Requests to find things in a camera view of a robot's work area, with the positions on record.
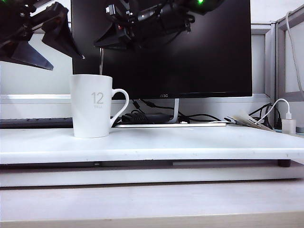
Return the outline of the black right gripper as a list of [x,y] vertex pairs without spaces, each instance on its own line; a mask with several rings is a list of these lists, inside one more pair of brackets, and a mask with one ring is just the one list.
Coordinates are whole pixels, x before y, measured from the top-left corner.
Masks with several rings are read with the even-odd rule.
[[129,42],[136,40],[139,30],[144,27],[145,9],[141,0],[109,0],[105,4],[106,18],[112,23],[110,28],[94,42],[95,47],[110,50],[127,50]]

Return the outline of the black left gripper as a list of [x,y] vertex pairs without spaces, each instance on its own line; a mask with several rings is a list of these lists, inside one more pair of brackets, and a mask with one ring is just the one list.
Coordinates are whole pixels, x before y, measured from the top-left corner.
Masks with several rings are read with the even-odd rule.
[[42,29],[42,42],[72,58],[84,56],[68,26],[68,9],[49,0],[2,0],[0,2],[0,60],[45,70],[53,65],[27,41]]

